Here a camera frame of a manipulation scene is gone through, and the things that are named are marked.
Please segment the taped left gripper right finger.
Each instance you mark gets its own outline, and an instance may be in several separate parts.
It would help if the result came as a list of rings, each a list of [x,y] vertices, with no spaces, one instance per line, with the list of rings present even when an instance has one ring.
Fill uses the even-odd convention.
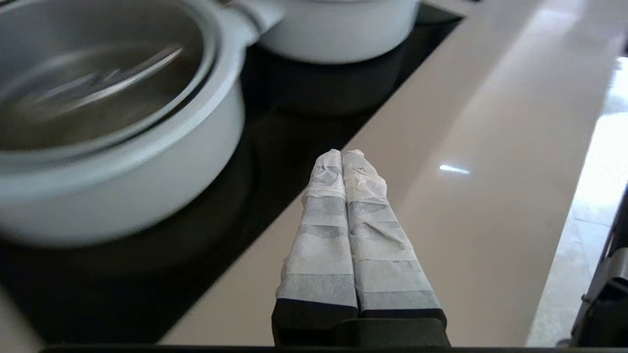
[[[363,152],[342,158],[348,239],[361,317],[436,319],[446,315],[387,198],[387,184]]]

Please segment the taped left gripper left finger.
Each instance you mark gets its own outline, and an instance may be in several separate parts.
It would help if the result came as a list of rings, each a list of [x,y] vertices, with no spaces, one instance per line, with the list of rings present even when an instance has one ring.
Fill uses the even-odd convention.
[[[302,204],[276,291],[274,344],[331,346],[336,327],[358,317],[339,150],[316,159]]]

